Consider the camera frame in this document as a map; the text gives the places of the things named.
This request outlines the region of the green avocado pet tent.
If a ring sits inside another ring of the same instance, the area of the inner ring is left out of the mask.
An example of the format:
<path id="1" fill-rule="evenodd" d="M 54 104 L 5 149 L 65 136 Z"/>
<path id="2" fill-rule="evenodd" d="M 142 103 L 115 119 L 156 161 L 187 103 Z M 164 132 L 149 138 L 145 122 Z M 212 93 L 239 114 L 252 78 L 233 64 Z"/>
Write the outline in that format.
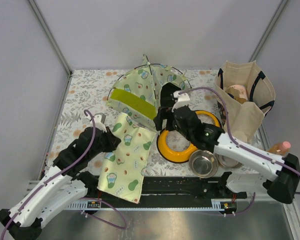
<path id="1" fill-rule="evenodd" d="M 150 63 L 144 54 L 140 66 L 129 70 L 113 84 L 106 106 L 155 131 L 153 119 L 159 107 L 166 104 L 173 92 L 191 88 L 190 81 L 180 70 L 170 65 Z"/>

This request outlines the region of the avocado print cushion mat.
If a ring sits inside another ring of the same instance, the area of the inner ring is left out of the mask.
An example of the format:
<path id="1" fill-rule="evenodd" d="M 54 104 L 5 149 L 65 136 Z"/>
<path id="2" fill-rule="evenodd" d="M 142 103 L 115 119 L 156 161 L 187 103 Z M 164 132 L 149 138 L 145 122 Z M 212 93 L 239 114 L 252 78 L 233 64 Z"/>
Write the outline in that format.
<path id="1" fill-rule="evenodd" d="M 116 150 L 105 154 L 97 189 L 137 204 L 141 198 L 147 159 L 156 134 L 134 124 L 126 113 L 117 117 L 112 133 L 121 143 Z"/>

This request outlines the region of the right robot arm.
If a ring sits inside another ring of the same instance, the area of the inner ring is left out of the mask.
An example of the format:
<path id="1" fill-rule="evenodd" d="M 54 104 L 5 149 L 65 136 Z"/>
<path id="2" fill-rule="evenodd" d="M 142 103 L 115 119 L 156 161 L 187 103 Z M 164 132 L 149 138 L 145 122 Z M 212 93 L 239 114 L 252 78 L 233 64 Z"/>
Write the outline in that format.
<path id="1" fill-rule="evenodd" d="M 267 194 L 283 204 L 292 203 L 300 182 L 300 163 L 297 156 L 273 154 L 231 137 L 221 127 L 202 123 L 188 106 L 178 109 L 160 107 L 153 119 L 158 131 L 177 131 L 199 150 L 221 155 L 248 166 L 265 181 L 261 184 Z"/>

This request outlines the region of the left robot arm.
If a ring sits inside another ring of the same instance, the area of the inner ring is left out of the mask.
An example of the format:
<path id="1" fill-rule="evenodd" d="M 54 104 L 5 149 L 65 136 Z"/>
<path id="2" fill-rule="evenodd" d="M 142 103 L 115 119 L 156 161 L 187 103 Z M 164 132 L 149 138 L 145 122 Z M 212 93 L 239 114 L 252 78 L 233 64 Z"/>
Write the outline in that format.
<path id="1" fill-rule="evenodd" d="M 120 143 L 108 127 L 87 127 L 59 153 L 42 180 L 20 203 L 0 210 L 3 231 L 15 240 L 36 240 L 43 228 L 70 204 L 96 196 L 98 178 L 84 169 L 95 156 L 113 152 Z"/>

